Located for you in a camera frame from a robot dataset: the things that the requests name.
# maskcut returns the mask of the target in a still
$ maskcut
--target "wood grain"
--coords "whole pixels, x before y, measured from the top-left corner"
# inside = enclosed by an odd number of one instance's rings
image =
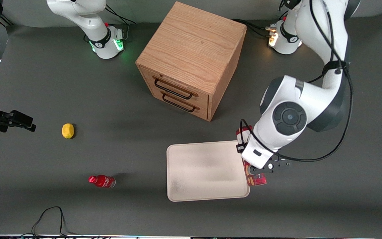
[[[237,67],[246,26],[235,21],[176,2],[150,42],[136,60],[141,75],[154,97],[162,100],[166,90],[185,95],[182,106],[211,121]]]
[[[176,2],[137,64],[213,94],[245,25]]]
[[[241,54],[241,48],[243,46],[245,37],[245,31],[242,35],[238,45],[236,46],[236,49],[234,51],[234,54],[232,55],[232,58],[230,59],[229,64],[226,66],[225,71],[223,72],[221,80],[218,82],[218,85],[216,86],[216,90],[214,94],[209,97],[209,109],[208,109],[208,120],[211,121],[217,107],[219,106],[220,100],[223,97],[223,94],[226,91],[226,88],[228,87],[229,82],[231,81],[232,76],[234,75],[234,72],[238,65],[238,60],[240,58]]]

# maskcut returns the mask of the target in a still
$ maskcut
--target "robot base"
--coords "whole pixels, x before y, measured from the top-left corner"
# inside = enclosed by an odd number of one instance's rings
[[[122,29],[117,29],[114,26],[108,26],[107,28],[111,31],[111,39],[103,48],[94,47],[90,42],[92,50],[102,59],[113,58],[124,48]]]
[[[277,23],[271,24],[270,26],[279,29],[283,22],[284,21],[280,20]],[[285,38],[281,32],[278,31],[273,36],[271,36],[268,46],[272,47],[276,52],[280,54],[288,55],[294,53],[297,48],[301,46],[301,40],[296,38],[296,42],[290,43],[288,42],[287,38]]]

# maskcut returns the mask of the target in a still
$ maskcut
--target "plastic tray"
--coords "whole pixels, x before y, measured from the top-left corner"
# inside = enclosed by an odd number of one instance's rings
[[[237,141],[170,145],[167,195],[171,201],[246,197],[250,192]]]

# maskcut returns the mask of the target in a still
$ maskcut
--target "gray wall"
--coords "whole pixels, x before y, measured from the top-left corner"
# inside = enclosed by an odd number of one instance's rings
[[[281,0],[181,0],[181,2],[225,18],[246,20],[274,19]],[[159,23],[175,0],[107,0],[119,15],[136,22]],[[4,0],[4,15],[17,25],[34,27],[74,26],[69,20],[53,14],[46,0]],[[382,14],[382,0],[362,0],[355,17]],[[103,21],[121,23],[107,11],[100,13]]]

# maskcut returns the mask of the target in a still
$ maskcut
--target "green indicator light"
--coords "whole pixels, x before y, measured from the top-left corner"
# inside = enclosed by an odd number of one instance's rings
[[[94,46],[92,45],[91,41],[89,41],[89,44],[90,44],[91,47],[92,47],[92,51],[95,52]]]
[[[117,50],[119,50],[119,51],[123,50],[123,41],[122,40],[113,39],[113,42],[116,45]]]

